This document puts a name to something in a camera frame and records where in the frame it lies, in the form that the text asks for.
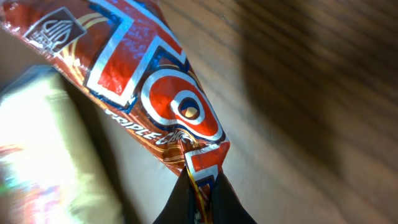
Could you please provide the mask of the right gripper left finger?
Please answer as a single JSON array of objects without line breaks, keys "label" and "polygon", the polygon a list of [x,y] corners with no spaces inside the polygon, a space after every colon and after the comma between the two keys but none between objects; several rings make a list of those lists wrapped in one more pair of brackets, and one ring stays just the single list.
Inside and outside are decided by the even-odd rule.
[{"label": "right gripper left finger", "polygon": [[195,196],[187,169],[184,168],[154,224],[194,224]]}]

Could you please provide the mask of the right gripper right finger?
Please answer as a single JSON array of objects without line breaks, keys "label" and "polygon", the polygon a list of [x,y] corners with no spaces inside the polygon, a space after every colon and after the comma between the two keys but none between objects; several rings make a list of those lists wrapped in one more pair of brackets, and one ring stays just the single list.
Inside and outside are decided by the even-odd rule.
[{"label": "right gripper right finger", "polygon": [[217,176],[211,192],[211,203],[214,224],[256,224],[241,205],[223,172]]}]

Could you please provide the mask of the yellow chips bag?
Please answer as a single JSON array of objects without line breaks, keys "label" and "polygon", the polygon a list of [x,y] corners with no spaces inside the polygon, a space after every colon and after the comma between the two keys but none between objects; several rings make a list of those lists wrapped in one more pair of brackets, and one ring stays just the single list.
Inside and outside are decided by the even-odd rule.
[{"label": "yellow chips bag", "polygon": [[1,91],[1,222],[124,221],[60,74],[30,67]]}]

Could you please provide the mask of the red Top chocolate bar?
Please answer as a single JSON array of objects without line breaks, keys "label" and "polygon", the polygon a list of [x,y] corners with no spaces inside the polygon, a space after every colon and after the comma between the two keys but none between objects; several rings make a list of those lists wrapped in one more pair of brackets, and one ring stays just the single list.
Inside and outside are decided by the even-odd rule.
[{"label": "red Top chocolate bar", "polygon": [[230,143],[156,1],[2,1],[1,25],[45,57],[174,173],[188,172],[195,221]]}]

